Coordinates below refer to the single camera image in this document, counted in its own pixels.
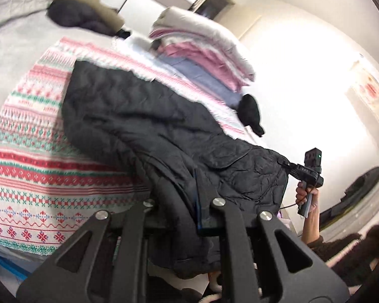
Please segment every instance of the black jacket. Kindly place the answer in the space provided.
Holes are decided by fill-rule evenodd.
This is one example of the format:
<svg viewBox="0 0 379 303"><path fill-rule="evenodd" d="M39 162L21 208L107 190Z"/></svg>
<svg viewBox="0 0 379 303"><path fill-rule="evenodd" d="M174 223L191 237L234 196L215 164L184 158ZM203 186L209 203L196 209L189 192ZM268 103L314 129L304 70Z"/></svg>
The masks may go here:
<svg viewBox="0 0 379 303"><path fill-rule="evenodd" d="M196 233L197 178L242 210L276 214L288 182L269 149L233 140L206 107L132 72L76 62L62 107L70 142L96 161L138 175L161 206L172 234L151 259L181 277L219 267L219 246Z"/></svg>

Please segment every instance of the metal screw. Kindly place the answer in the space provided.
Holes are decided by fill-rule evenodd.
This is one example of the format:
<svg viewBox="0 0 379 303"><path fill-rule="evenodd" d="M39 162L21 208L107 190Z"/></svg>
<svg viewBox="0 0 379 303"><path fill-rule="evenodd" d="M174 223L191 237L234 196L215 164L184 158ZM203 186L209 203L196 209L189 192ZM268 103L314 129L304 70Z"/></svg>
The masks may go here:
<svg viewBox="0 0 379 303"><path fill-rule="evenodd" d="M98 211L95 214L95 217L97 220L105 220L108 217L108 212L107 211Z"/></svg>
<svg viewBox="0 0 379 303"><path fill-rule="evenodd" d="M268 211L263 211L260 213L260 218L265 221L272 220L272 213Z"/></svg>
<svg viewBox="0 0 379 303"><path fill-rule="evenodd" d="M149 207L153 207L154 204L155 204L155 202L154 202L154 200L152 200L152 199L147 199L147 200L145 200L145 201L143 202L143 205L144 205L145 207L147 207L147 208L149 208Z"/></svg>
<svg viewBox="0 0 379 303"><path fill-rule="evenodd" d="M215 206L224 206L226 201L223 198L214 198L212 204Z"/></svg>

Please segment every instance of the striped bedspread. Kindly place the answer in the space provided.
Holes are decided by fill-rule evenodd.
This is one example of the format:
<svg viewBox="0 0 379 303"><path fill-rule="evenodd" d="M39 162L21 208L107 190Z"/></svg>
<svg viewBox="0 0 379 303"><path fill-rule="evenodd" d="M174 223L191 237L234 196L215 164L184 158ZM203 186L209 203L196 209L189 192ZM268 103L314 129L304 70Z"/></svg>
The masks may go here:
<svg viewBox="0 0 379 303"><path fill-rule="evenodd" d="M94 212L121 212L148 197L139 179L81 154L63 133L60 108L76 59L132 70L204 104L223 130L248 139L235 112L191 82L131 56L63 38L17 84L0 110L0 244L51 254Z"/></svg>

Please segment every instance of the gray bed sheet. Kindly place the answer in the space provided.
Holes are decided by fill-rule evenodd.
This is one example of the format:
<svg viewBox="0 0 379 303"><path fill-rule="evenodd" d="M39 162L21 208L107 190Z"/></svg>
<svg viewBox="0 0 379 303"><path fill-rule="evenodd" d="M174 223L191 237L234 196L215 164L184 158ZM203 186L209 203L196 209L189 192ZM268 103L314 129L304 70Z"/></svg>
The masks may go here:
<svg viewBox="0 0 379 303"><path fill-rule="evenodd" d="M60 27L46 16L46 11L11 20L0 27L0 108L22 76L64 36L111 48L111 37Z"/></svg>

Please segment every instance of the gray handle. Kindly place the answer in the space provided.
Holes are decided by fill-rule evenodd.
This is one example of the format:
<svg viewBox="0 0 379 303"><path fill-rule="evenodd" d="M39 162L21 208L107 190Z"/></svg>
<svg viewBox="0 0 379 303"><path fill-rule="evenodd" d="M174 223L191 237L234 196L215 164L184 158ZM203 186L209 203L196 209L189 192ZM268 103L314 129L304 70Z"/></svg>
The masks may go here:
<svg viewBox="0 0 379 303"><path fill-rule="evenodd" d="M303 181L302 188L306 190L306 187L307 187L306 182ZM312 204L312 197L313 197L312 194L308 193L306 196L307 202L305 202L303 205L299 205L297 209L297 213L303 216L304 218L307 218L309 216L310 205Z"/></svg>

